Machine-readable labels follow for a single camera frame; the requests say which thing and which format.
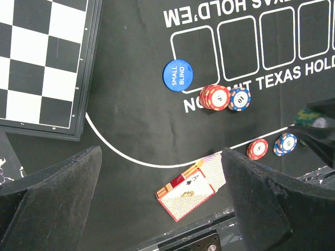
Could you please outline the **blue poker chip stack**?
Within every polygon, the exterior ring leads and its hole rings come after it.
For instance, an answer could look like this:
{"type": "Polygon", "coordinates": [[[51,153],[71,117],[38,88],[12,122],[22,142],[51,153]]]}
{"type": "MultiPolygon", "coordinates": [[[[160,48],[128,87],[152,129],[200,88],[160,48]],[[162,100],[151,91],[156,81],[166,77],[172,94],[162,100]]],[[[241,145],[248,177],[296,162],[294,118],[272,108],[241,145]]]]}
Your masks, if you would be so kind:
{"type": "Polygon", "coordinates": [[[283,133],[274,143],[273,152],[277,156],[283,156],[292,152],[297,145],[297,137],[291,133],[283,133]]]}

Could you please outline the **blue chips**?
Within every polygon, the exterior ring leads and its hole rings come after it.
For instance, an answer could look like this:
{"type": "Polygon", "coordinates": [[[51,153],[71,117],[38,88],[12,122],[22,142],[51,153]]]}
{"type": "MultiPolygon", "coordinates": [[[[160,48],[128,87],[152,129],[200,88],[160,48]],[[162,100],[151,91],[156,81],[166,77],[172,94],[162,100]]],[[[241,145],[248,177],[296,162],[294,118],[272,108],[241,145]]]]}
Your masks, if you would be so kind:
{"type": "Polygon", "coordinates": [[[251,103],[250,92],[243,87],[233,88],[230,90],[230,101],[228,108],[233,111],[243,111],[251,103]]]}

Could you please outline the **green poker chip stack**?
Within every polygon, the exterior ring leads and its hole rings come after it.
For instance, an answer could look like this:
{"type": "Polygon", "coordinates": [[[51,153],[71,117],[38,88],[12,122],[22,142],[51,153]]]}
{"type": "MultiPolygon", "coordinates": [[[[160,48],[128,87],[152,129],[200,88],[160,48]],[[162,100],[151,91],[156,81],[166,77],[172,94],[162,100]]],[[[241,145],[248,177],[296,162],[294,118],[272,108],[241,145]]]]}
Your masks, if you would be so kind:
{"type": "Polygon", "coordinates": [[[296,126],[302,127],[314,127],[314,128],[326,128],[327,121],[326,117],[319,112],[313,111],[311,109],[303,109],[298,112],[294,119],[294,124],[296,126]]]}

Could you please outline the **red poker chip stack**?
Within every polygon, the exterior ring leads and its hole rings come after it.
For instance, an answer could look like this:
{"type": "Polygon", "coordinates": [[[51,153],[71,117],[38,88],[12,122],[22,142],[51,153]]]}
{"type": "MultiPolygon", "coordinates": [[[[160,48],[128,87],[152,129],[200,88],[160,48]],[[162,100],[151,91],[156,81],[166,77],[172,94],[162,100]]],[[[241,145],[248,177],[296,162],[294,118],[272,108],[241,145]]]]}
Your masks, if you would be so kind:
{"type": "Polygon", "coordinates": [[[249,144],[247,156],[252,160],[261,159],[268,151],[269,145],[265,139],[257,139],[249,144]]]}

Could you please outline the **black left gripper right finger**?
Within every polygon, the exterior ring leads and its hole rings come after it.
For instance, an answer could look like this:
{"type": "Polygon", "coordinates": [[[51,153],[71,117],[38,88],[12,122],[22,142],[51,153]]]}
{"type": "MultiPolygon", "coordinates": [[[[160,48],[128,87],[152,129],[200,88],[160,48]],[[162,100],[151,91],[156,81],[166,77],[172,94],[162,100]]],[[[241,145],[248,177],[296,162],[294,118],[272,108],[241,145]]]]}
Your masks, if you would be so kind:
{"type": "Polygon", "coordinates": [[[246,250],[334,250],[334,190],[229,148],[222,167],[246,250]]]}

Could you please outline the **blue small blind button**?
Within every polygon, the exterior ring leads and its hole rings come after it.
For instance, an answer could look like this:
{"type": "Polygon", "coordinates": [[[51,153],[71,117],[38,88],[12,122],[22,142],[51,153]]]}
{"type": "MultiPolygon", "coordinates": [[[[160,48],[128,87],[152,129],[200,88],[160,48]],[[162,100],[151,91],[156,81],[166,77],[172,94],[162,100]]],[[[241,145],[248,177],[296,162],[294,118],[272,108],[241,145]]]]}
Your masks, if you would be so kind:
{"type": "Polygon", "coordinates": [[[193,77],[193,68],[183,59],[170,61],[162,73],[164,84],[173,92],[182,92],[188,89],[193,81],[193,77]]]}

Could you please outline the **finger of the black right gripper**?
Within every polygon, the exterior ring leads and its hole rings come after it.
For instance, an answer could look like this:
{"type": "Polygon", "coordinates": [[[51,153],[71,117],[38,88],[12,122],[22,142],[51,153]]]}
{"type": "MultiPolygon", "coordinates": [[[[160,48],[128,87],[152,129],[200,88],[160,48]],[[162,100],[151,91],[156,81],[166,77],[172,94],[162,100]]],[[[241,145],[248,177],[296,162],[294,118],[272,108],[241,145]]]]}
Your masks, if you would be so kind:
{"type": "Polygon", "coordinates": [[[288,130],[303,140],[329,167],[334,167],[334,128],[292,125],[288,130]]]}

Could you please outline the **red chips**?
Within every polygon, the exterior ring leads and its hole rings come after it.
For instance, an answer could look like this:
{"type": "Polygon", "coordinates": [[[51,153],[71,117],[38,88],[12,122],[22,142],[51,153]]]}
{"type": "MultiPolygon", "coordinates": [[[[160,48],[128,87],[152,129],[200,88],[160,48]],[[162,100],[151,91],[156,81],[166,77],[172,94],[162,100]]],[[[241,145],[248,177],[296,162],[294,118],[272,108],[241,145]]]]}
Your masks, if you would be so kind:
{"type": "Polygon", "coordinates": [[[230,91],[225,86],[207,85],[200,91],[199,102],[206,109],[224,110],[230,102],[230,91]]]}

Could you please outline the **red playing card box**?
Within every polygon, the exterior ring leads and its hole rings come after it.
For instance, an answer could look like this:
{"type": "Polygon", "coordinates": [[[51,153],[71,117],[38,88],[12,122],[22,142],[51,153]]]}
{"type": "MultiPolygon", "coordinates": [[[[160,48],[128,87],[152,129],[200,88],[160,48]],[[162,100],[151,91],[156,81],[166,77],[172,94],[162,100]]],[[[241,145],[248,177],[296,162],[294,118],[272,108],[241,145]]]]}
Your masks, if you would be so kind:
{"type": "Polygon", "coordinates": [[[177,222],[225,184],[221,154],[212,154],[175,177],[159,189],[155,196],[177,222]]]}

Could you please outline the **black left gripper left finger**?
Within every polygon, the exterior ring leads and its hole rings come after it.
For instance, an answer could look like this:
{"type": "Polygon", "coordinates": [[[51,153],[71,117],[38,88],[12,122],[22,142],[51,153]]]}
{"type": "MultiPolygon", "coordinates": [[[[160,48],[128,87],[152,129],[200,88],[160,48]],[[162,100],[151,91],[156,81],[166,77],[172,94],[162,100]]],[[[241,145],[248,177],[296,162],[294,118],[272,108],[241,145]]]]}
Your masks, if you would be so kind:
{"type": "Polygon", "coordinates": [[[1,250],[78,250],[101,164],[91,146],[1,185],[1,250]]]}

